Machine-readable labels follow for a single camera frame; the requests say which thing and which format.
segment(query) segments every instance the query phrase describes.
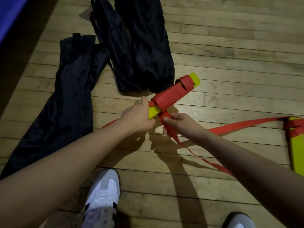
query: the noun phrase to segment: shoelace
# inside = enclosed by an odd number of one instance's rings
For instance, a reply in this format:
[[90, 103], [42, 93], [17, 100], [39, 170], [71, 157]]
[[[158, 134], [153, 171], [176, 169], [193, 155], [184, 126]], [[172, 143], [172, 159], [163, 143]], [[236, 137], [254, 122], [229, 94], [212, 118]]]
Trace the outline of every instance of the shoelace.
[[86, 228], [114, 227], [114, 221], [112, 219], [113, 208], [110, 196], [111, 192], [108, 190], [100, 190], [97, 192], [84, 220]]

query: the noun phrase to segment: black bag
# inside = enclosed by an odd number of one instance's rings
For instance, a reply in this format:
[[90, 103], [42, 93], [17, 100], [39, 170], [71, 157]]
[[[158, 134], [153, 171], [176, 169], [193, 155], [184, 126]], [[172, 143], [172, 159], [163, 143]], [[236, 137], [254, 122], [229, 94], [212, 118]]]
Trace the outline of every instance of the black bag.
[[92, 0], [91, 22], [100, 43], [110, 49], [120, 92], [161, 92], [174, 83], [160, 0]]
[[91, 90], [109, 61], [95, 36], [73, 34], [60, 41], [55, 92], [11, 154], [0, 179], [93, 132]]

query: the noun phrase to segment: wooden floor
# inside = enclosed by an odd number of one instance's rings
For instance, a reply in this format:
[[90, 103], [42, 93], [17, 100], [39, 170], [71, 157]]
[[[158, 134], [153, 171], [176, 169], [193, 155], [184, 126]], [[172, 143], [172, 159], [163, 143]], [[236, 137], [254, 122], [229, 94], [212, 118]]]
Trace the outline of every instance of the wooden floor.
[[[47, 1], [27, 6], [33, 22], [19, 19], [26, 30], [9, 38], [10, 46], [1, 53], [1, 106], [6, 107], [0, 120], [2, 166], [54, 91], [59, 41], [73, 32], [94, 34], [88, 21], [90, 0], [49, 1], [51, 10]], [[161, 2], [175, 76], [195, 72], [201, 79], [171, 112], [186, 112], [206, 128], [304, 115], [304, 0]], [[33, 14], [41, 9], [49, 15]], [[35, 30], [37, 22], [43, 26], [40, 31]], [[117, 91], [107, 66], [92, 91], [94, 128], [120, 117], [138, 99]], [[231, 211], [248, 214], [260, 228], [284, 227], [232, 176], [192, 156], [161, 130], [155, 127], [118, 145], [44, 227], [80, 227], [88, 189], [105, 167], [116, 168], [121, 178], [117, 227], [215, 228]], [[280, 122], [224, 138], [290, 168]], [[185, 144], [217, 162], [201, 147]]]

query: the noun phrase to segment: sneaker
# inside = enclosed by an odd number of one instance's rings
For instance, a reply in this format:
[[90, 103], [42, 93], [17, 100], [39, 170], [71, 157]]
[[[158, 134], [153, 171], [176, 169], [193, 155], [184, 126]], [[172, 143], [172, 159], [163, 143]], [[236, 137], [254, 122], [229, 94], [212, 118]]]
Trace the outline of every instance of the sneaker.
[[113, 228], [119, 196], [118, 173], [113, 169], [103, 170], [89, 191], [82, 228]]
[[231, 212], [222, 228], [256, 228], [251, 218], [242, 212]]

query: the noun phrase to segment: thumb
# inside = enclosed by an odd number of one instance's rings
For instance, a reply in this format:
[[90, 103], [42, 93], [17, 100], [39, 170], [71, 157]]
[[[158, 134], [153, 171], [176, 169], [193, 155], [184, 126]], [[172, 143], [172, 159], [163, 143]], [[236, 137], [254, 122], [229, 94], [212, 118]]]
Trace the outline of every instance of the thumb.
[[173, 126], [173, 127], [176, 127], [177, 125], [177, 121], [172, 118], [164, 117], [164, 122], [167, 123], [169, 126]]

